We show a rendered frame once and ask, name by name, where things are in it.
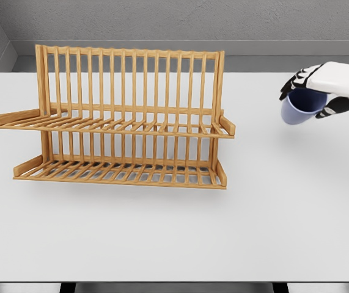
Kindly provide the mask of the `wooden two-tier dish rack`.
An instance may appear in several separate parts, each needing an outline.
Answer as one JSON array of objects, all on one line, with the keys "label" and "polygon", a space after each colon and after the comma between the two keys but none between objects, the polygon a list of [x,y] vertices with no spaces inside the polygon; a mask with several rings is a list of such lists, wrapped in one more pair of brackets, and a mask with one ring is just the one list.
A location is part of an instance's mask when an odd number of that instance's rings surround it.
[{"label": "wooden two-tier dish rack", "polygon": [[39,106],[0,129],[40,132],[15,179],[225,189],[222,51],[35,47]]}]

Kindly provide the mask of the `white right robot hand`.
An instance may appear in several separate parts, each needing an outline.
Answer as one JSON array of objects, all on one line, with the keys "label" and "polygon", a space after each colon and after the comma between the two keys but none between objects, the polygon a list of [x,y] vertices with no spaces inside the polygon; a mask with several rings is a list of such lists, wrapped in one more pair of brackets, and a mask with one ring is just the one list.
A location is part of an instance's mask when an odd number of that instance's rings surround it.
[{"label": "white right robot hand", "polygon": [[285,100],[294,91],[332,94],[331,99],[315,118],[322,119],[349,111],[349,64],[329,61],[302,68],[281,88],[279,99]]}]

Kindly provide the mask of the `blue cup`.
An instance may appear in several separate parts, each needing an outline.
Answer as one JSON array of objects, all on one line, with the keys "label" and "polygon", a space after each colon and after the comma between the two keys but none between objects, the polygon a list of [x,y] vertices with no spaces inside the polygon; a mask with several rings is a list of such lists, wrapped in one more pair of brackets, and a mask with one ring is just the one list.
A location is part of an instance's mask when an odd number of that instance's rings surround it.
[{"label": "blue cup", "polygon": [[326,105],[326,93],[296,88],[282,102],[281,117],[290,125],[297,125],[319,113]]}]

